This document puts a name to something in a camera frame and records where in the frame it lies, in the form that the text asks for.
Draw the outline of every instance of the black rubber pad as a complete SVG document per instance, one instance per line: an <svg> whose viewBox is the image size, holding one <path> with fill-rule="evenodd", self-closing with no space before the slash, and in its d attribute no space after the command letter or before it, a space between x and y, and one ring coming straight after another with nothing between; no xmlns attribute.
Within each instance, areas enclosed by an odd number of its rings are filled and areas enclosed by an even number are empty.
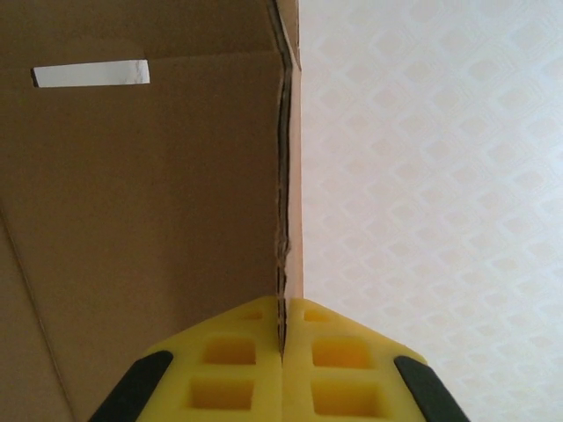
<svg viewBox="0 0 563 422"><path fill-rule="evenodd" d="M135 422L172 362L166 350L136 361L100 405L90 422Z"/></svg>
<svg viewBox="0 0 563 422"><path fill-rule="evenodd" d="M431 367L406 356L395 366L427 422L470 422Z"/></svg>

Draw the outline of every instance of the rectangular cutout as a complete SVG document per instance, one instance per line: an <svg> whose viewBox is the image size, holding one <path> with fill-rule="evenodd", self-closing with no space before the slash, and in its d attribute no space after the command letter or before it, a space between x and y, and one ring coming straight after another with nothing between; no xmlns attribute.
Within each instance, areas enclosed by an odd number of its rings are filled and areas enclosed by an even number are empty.
<svg viewBox="0 0 563 422"><path fill-rule="evenodd" d="M255 365L256 345L249 338L211 338L205 346L203 363L218 365Z"/></svg>
<svg viewBox="0 0 563 422"><path fill-rule="evenodd" d="M194 378L190 382L187 407L249 411L252 407L253 391L252 380Z"/></svg>
<svg viewBox="0 0 563 422"><path fill-rule="evenodd" d="M37 88L149 84L146 60L64 64L32 69Z"/></svg>
<svg viewBox="0 0 563 422"><path fill-rule="evenodd" d="M376 384L335 380L311 383L315 413L321 416L388 418L388 404Z"/></svg>
<svg viewBox="0 0 563 422"><path fill-rule="evenodd" d="M360 338L317 338L312 345L313 365L316 367L373 367L369 348Z"/></svg>

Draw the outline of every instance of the cardboard box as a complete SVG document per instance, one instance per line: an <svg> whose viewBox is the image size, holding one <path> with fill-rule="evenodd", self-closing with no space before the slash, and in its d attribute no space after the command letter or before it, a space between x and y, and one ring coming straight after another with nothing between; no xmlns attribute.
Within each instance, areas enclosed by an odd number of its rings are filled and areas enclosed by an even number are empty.
<svg viewBox="0 0 563 422"><path fill-rule="evenodd" d="M301 294L296 11L0 4L3 418L85 420L151 344ZM149 84L33 86L130 59Z"/></svg>

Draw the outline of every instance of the gap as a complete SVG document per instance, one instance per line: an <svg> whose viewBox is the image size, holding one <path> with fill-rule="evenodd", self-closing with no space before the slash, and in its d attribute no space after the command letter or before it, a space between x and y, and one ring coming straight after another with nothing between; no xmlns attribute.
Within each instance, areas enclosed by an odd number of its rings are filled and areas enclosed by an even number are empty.
<svg viewBox="0 0 563 422"><path fill-rule="evenodd" d="M36 88L149 84L149 63L124 60L44 66L32 69L32 80Z"/></svg>

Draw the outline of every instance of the diamond pattern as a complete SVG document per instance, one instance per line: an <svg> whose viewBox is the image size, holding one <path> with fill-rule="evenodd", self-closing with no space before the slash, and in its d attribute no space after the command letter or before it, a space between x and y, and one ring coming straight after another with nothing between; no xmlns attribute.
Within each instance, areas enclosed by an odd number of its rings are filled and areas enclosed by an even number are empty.
<svg viewBox="0 0 563 422"><path fill-rule="evenodd" d="M305 294L563 420L559 0L303 0Z"/></svg>

